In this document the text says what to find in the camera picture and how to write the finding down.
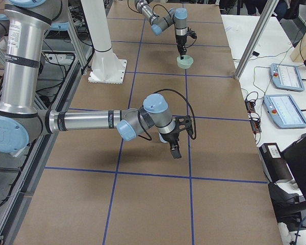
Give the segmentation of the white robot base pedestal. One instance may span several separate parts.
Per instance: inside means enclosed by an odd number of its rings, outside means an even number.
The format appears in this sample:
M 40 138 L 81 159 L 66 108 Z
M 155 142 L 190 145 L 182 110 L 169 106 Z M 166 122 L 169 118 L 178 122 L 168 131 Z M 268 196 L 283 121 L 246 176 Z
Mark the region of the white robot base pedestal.
M 118 59 L 113 52 L 104 2 L 83 0 L 81 4 L 94 49 L 88 81 L 122 84 L 127 60 Z

